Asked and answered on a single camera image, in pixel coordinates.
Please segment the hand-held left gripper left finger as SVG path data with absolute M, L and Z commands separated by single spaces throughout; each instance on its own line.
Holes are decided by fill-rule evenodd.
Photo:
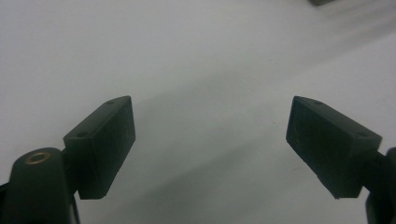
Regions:
M 134 140 L 129 95 L 103 103 L 64 137 L 65 155 L 75 171 L 82 200 L 107 195 Z

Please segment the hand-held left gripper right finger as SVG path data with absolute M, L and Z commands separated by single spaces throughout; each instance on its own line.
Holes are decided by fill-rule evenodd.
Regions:
M 295 96 L 286 140 L 339 199 L 359 196 L 363 164 L 377 152 L 382 137 L 320 101 Z

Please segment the transparent smoked plastic box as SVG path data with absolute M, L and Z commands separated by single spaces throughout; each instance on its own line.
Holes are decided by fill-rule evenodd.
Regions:
M 328 4 L 334 0 L 308 0 L 313 6 L 323 6 L 325 4 Z

